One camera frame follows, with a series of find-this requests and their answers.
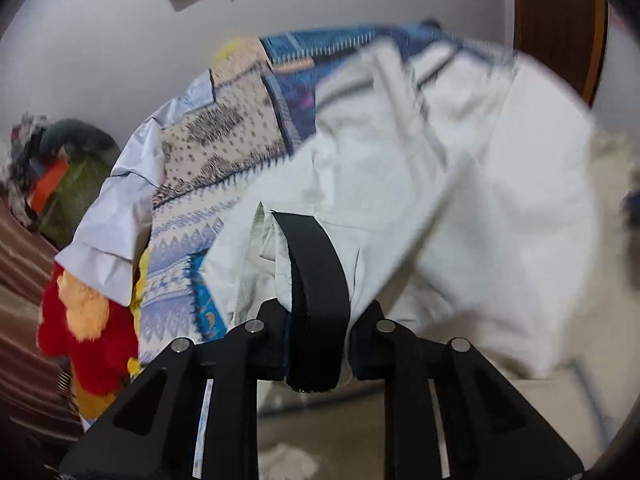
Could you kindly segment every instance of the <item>red fabric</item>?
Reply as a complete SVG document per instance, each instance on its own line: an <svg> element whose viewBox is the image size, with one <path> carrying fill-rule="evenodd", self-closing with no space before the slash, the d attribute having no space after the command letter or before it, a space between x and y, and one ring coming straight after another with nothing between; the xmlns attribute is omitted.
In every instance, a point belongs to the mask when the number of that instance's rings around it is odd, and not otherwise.
<svg viewBox="0 0 640 480"><path fill-rule="evenodd" d="M99 339L78 341L66 325L66 308L58 298L58 277L64 269L53 264L49 285L42 298L43 321L38 327L38 346L44 355L68 355L76 378L89 393L104 396L117 391L128 376L127 362L138 357L138 340L128 308L109 301L109 319Z"/></svg>

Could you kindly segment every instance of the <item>black velcro strap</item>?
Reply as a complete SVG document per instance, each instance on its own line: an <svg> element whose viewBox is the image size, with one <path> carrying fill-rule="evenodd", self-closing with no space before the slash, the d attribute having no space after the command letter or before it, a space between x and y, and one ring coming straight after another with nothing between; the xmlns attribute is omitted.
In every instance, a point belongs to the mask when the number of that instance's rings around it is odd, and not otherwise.
<svg viewBox="0 0 640 480"><path fill-rule="evenodd" d="M327 392L340 377L351 315L349 289L334 246L312 216L273 213L291 260L290 369L287 384Z"/></svg>

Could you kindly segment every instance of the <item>white cloth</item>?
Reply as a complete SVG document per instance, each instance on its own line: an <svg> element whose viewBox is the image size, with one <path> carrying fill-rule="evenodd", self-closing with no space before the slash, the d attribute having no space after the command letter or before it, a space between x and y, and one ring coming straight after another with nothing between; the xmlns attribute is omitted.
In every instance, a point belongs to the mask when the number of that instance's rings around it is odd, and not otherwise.
<svg viewBox="0 0 640 480"><path fill-rule="evenodd" d="M55 260L76 278L122 305L131 302L134 266L149 238L152 196L164 180L158 131L213 101L209 71L185 95L167 101L133 133L73 241Z"/></svg>
<svg viewBox="0 0 640 480"><path fill-rule="evenodd" d="M231 325L274 296L290 308L271 212L307 214L340 258L351 324L377 297L414 332L466 319L444 337L550 371L593 256L591 118L526 56L460 52L418 91L451 54L436 44L404 67L379 41L320 84L316 136L255 181L201 268Z"/></svg>
<svg viewBox="0 0 640 480"><path fill-rule="evenodd" d="M278 444L258 453L259 480L308 480L320 469L318 460L296 447Z"/></svg>

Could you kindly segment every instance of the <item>white jacket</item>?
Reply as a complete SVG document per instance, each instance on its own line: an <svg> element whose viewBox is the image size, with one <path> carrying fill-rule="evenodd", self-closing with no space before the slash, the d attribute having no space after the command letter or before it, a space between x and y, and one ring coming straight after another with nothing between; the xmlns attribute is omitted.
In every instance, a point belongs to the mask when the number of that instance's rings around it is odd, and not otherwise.
<svg viewBox="0 0 640 480"><path fill-rule="evenodd" d="M462 51L417 88L453 55L434 44L403 66L381 40L320 84L316 136L258 177L203 263L231 326L274 296L290 309L271 214L290 212L331 239L351 324L378 298L414 332L464 335L530 375L557 363L596 243L591 117L523 55L490 67Z"/></svg>

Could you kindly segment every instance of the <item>green fabric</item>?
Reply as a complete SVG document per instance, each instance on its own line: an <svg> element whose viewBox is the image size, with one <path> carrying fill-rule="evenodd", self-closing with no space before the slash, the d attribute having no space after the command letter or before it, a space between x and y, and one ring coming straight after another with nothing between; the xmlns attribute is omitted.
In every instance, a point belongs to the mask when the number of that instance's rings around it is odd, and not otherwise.
<svg viewBox="0 0 640 480"><path fill-rule="evenodd" d="M69 162L55 192L47 200L39 231L62 249L71 243L84 213L100 194L110 169L97 156Z"/></svg>

